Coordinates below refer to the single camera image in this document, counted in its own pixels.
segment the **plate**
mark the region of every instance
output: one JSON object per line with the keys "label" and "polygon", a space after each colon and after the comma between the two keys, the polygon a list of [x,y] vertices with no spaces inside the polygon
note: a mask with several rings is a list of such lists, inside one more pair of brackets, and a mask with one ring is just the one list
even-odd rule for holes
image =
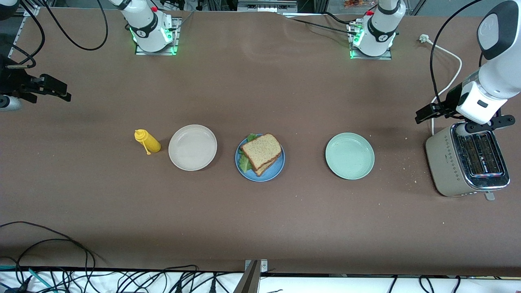
{"label": "plate", "polygon": [[284,163],[286,162],[286,156],[284,154],[284,148],[280,146],[282,149],[282,152],[280,153],[279,158],[271,165],[264,173],[262,173],[261,176],[257,176],[255,172],[253,172],[252,169],[248,170],[246,173],[241,170],[239,167],[239,160],[241,159],[241,154],[239,154],[239,150],[241,149],[241,146],[243,144],[247,143],[247,138],[245,138],[239,146],[237,147],[237,150],[235,151],[235,165],[237,166],[237,170],[239,170],[239,173],[241,173],[242,176],[244,176],[246,179],[249,179],[251,181],[255,182],[265,182],[270,181],[273,178],[277,177],[279,173],[282,171],[282,168],[284,168]]}
{"label": "plate", "polygon": [[179,129],[168,145],[170,160],[185,171],[208,166],[216,153],[217,139],[211,130],[202,125],[187,125]]}
{"label": "plate", "polygon": [[329,141],[326,162],[339,177],[355,180],[371,172],[375,164],[375,153],[365,138],[346,132]]}

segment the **sandwich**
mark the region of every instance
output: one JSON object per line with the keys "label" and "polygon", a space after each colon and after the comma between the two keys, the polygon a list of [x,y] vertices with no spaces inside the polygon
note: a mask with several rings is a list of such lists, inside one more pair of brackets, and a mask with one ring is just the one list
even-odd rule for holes
{"label": "sandwich", "polygon": [[261,176],[264,171],[275,163],[282,153],[282,147],[270,133],[259,137],[249,135],[248,142],[241,146],[240,153],[242,154],[239,160],[241,169],[244,172],[253,169],[257,176]]}

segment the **toaster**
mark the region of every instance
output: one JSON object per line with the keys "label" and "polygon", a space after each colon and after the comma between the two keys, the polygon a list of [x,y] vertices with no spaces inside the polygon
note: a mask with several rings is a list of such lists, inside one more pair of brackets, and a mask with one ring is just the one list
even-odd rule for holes
{"label": "toaster", "polygon": [[510,177],[492,131],[467,135],[456,132],[455,123],[427,139],[425,149],[436,189],[446,197],[484,193],[506,187]]}

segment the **white plate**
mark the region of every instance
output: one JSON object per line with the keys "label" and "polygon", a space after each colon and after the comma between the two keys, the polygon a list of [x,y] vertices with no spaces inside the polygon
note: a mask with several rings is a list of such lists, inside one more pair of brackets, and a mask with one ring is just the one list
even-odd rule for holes
{"label": "white plate", "polygon": [[188,125],[179,129],[168,145],[170,160],[185,171],[196,171],[208,166],[216,153],[217,139],[211,130],[202,125]]}

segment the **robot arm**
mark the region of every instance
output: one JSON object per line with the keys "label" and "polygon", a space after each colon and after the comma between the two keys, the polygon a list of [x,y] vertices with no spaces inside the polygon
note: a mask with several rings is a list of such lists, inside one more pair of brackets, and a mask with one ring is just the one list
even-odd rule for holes
{"label": "robot arm", "polygon": [[396,28],[405,15],[402,0],[380,0],[373,15],[366,15],[359,22],[365,28],[354,45],[368,56],[380,56],[392,45]]}
{"label": "robot arm", "polygon": [[[0,20],[13,16],[20,0],[0,0]],[[26,73],[27,66],[0,54],[0,111],[21,108],[20,99],[36,103],[36,94],[53,95],[70,102],[67,85],[56,78],[42,74],[39,78]]]}
{"label": "robot arm", "polygon": [[506,101],[521,91],[521,0],[506,0],[481,21],[478,43],[488,60],[448,94],[441,105],[417,111],[416,122],[461,114],[469,133],[494,130],[515,122],[511,115],[494,117]]}
{"label": "robot arm", "polygon": [[172,16],[153,10],[146,0],[109,0],[127,20],[134,41],[147,52],[157,52],[173,41]]}

